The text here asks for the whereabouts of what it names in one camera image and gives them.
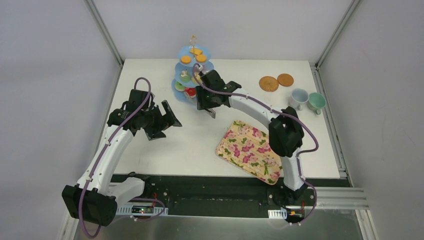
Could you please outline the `red frosted donut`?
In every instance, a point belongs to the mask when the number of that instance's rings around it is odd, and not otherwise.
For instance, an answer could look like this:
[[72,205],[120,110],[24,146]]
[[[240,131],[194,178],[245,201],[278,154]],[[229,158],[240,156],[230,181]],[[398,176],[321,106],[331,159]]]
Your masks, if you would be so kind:
[[184,95],[186,98],[193,99],[197,96],[196,89],[193,87],[186,87],[184,89]]

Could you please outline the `blue three-tier cake stand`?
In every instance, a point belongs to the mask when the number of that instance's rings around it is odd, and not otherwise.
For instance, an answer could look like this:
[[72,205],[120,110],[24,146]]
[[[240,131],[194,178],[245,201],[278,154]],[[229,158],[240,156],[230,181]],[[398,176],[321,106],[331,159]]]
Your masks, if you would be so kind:
[[199,74],[193,74],[195,64],[200,64],[203,71],[214,69],[211,62],[210,51],[203,46],[197,44],[197,37],[192,35],[189,44],[180,49],[178,62],[174,67],[174,79],[172,80],[172,90],[177,100],[195,105],[197,103],[196,86],[198,86],[195,78],[199,78]]

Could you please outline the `dark green flower donut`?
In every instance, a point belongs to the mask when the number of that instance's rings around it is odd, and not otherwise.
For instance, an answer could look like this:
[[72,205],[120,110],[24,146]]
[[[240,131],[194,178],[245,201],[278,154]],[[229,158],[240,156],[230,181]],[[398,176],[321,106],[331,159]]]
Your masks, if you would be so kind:
[[179,79],[183,82],[183,83],[188,83],[192,80],[192,77],[190,75],[190,73],[188,72],[188,70],[182,70],[180,75],[179,75]]

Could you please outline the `round orange biscuit top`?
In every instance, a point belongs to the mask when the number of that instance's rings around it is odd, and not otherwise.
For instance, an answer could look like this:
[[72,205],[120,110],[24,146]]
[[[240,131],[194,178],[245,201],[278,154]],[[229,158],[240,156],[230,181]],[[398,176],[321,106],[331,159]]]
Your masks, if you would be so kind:
[[204,54],[197,55],[195,59],[198,63],[205,63],[208,60],[207,56]]

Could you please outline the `round orange biscuit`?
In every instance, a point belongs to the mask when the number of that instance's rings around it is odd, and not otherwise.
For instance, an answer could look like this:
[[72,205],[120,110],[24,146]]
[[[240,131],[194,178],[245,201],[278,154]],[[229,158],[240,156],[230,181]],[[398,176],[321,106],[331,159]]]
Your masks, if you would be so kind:
[[188,65],[192,62],[192,58],[189,55],[183,55],[180,57],[180,62],[182,64]]
[[195,59],[198,63],[205,63],[208,60],[207,56],[204,54],[197,55]]

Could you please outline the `metal serving tongs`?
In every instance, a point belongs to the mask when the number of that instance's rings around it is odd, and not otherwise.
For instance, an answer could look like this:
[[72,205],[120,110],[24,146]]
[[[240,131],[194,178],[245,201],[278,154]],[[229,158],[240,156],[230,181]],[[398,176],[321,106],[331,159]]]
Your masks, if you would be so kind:
[[213,118],[216,118],[216,112],[213,109],[205,109],[205,111]]

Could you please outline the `light green frosted donut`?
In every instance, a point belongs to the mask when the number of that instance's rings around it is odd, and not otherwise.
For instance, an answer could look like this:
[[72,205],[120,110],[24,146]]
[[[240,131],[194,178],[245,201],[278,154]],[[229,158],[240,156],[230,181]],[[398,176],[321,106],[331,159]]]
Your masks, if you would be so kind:
[[178,92],[184,92],[186,90],[186,87],[184,85],[182,85],[179,82],[175,82],[174,84],[174,88],[178,91]]

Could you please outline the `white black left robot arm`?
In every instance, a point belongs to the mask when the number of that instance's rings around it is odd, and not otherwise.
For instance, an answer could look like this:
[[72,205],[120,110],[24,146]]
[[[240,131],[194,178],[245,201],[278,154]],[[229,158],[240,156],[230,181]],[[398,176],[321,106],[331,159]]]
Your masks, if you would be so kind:
[[94,155],[88,169],[75,185],[66,185],[61,196],[69,214],[75,219],[108,226],[115,218],[118,208],[137,198],[147,202],[153,189],[146,185],[145,177],[136,174],[110,187],[112,176],[121,156],[137,131],[143,130],[152,141],[165,138],[164,130],[181,127],[167,100],[161,102],[165,113],[154,102],[148,91],[132,89],[127,101],[113,110],[106,122],[101,147]]

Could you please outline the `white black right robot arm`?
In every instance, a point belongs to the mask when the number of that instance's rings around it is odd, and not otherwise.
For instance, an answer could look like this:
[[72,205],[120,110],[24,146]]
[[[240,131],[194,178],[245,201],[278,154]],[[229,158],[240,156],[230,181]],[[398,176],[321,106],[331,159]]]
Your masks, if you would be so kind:
[[216,70],[200,72],[200,86],[196,87],[198,110],[209,110],[220,106],[237,109],[268,129],[271,150],[282,163],[284,200],[296,205],[304,198],[308,186],[302,180],[299,152],[305,135],[298,115],[293,107],[274,110],[268,104],[251,96],[240,84],[226,83]]

